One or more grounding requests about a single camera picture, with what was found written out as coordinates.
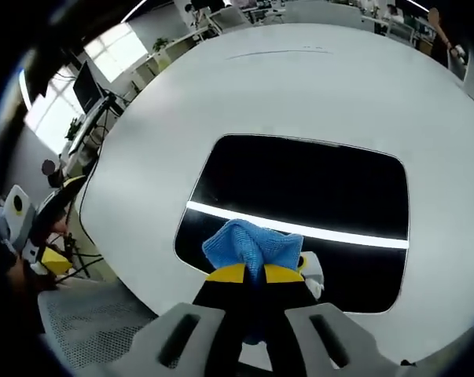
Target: computer monitor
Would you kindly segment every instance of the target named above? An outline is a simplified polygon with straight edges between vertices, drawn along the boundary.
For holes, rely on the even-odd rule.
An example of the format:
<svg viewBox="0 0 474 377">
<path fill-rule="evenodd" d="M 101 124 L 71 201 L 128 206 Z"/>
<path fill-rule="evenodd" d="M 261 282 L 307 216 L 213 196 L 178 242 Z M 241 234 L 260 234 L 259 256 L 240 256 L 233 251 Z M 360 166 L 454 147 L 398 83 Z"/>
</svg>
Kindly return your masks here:
<svg viewBox="0 0 474 377">
<path fill-rule="evenodd" d="M 88 114 L 91 108 L 103 98 L 102 90 L 92 76 L 87 62 L 81 67 L 72 89 L 85 114 Z"/>
<path fill-rule="evenodd" d="M 223 0 L 191 0 L 191 4 L 193 4 L 195 10 L 209 7 L 212 13 L 224 8 Z"/>
</svg>

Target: potted plant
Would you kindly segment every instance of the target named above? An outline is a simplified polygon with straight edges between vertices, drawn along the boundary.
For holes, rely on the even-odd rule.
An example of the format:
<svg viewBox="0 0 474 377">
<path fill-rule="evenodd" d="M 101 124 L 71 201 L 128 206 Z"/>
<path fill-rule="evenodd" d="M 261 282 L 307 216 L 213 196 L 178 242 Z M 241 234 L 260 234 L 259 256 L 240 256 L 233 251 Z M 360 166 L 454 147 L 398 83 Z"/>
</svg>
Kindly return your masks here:
<svg viewBox="0 0 474 377">
<path fill-rule="evenodd" d="M 81 127 L 81 122 L 78 122 L 77 118 L 73 118 L 71 121 L 71 125 L 69 126 L 69 130 L 67 131 L 67 135 L 65 135 L 65 138 L 69 141 L 73 141 L 74 137 L 79 131 L 79 128 Z"/>
<path fill-rule="evenodd" d="M 154 45 L 152 45 L 152 49 L 154 50 L 155 53 L 160 51 L 162 48 L 164 48 L 166 45 L 168 45 L 168 39 L 166 38 L 158 38 L 155 42 Z"/>
</svg>

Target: office desk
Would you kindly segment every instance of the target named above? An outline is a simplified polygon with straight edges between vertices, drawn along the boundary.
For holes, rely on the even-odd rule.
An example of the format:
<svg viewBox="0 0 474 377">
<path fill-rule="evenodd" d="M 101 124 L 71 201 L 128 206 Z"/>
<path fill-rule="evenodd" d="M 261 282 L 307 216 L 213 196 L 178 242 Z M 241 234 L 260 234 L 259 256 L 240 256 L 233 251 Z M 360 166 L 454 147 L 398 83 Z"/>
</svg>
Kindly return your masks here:
<svg viewBox="0 0 474 377">
<path fill-rule="evenodd" d="M 418 51 L 430 57 L 432 52 L 432 42 L 428 38 L 423 38 L 421 36 L 418 36 L 417 39 Z"/>
<path fill-rule="evenodd" d="M 390 39 L 321 24 L 236 31 L 175 61 L 106 138 L 81 213 L 107 263 L 158 314 L 191 302 L 204 282 L 177 257 L 175 236 L 226 134 L 397 157 L 410 200 L 400 296 L 385 313 L 349 315 L 396 362 L 426 357 L 474 324 L 474 101 L 448 70 Z M 266 367 L 266 351 L 246 346 L 241 360 Z"/>
<path fill-rule="evenodd" d="M 388 22 L 385 21 L 385 20 L 380 20 L 378 18 L 374 18 L 374 17 L 369 17 L 369 16 L 361 16 L 362 18 L 362 21 L 369 21 L 369 22 L 373 22 L 374 24 L 379 24 L 381 26 L 385 26 L 385 27 L 388 27 Z"/>
<path fill-rule="evenodd" d="M 108 132 L 112 128 L 112 126 L 114 126 L 114 123 L 106 124 L 107 131 L 98 132 L 96 130 L 97 123 L 103 123 L 104 114 L 106 112 L 110 112 L 109 101 L 109 97 L 101 98 L 91 108 L 88 114 L 85 115 L 83 123 L 81 124 L 78 132 L 76 133 L 74 140 L 71 142 L 71 147 L 69 147 L 67 150 L 67 154 L 63 153 L 61 156 L 64 162 L 64 176 L 67 177 L 72 175 L 74 177 L 74 173 L 72 171 L 75 169 L 75 167 L 77 167 L 78 165 L 84 166 L 91 160 L 88 156 L 86 156 L 85 147 L 87 144 L 90 144 L 90 148 L 95 151 L 97 149 L 97 145 L 92 141 L 88 143 L 88 138 L 92 138 L 91 135 L 97 133 L 98 138 L 103 139 L 103 137 L 105 136 L 103 132 Z M 111 115 L 106 116 L 106 120 L 109 118 L 109 116 L 116 120 L 116 117 L 112 114 L 112 112 Z"/>
<path fill-rule="evenodd" d="M 193 31 L 182 38 L 176 39 L 157 53 L 154 53 L 152 56 L 158 63 L 159 70 L 164 70 L 168 65 L 172 64 L 173 61 L 191 50 L 197 44 L 193 37 L 199 35 L 201 38 L 201 35 L 207 30 L 208 26 L 201 27 L 200 29 Z"/>
<path fill-rule="evenodd" d="M 281 24 L 284 23 L 285 8 L 272 8 L 268 9 L 265 13 L 265 21 L 272 23 L 275 20 L 279 20 Z"/>
<path fill-rule="evenodd" d="M 253 14 L 253 13 L 254 13 L 256 10 L 260 10 L 258 6 L 253 6 L 252 8 L 241 9 L 242 13 L 248 13 L 249 21 L 251 21 L 251 24 L 254 24 L 254 23 L 255 23 L 254 14 Z"/>
</svg>

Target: blue microfiber towel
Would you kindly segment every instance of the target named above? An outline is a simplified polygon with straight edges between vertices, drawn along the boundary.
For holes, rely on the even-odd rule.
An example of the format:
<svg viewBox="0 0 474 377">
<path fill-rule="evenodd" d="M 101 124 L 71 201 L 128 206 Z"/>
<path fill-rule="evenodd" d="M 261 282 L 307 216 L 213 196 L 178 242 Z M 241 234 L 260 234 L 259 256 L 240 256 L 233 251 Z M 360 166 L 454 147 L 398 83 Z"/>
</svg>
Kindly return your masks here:
<svg viewBox="0 0 474 377">
<path fill-rule="evenodd" d="M 297 270 L 303 236 L 284 236 L 245 220 L 229 220 L 213 237 L 202 244 L 209 262 L 220 269 L 244 263 L 253 282 L 258 281 L 263 265 L 273 264 Z"/>
</svg>

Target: window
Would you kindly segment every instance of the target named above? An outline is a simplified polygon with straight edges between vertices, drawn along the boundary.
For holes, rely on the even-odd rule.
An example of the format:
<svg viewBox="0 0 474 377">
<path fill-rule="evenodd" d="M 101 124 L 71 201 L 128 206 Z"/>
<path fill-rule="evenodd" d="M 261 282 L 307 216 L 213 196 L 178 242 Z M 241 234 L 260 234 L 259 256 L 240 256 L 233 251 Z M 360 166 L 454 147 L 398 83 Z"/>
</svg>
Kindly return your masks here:
<svg viewBox="0 0 474 377">
<path fill-rule="evenodd" d="M 119 24 L 85 46 L 86 53 L 112 82 L 148 51 L 128 26 Z"/>
<path fill-rule="evenodd" d="M 46 96 L 38 96 L 25 117 L 25 122 L 55 153 L 59 154 L 67 140 L 65 135 L 73 118 L 83 110 L 72 90 L 75 77 L 67 68 L 62 68 L 50 80 Z"/>
</svg>

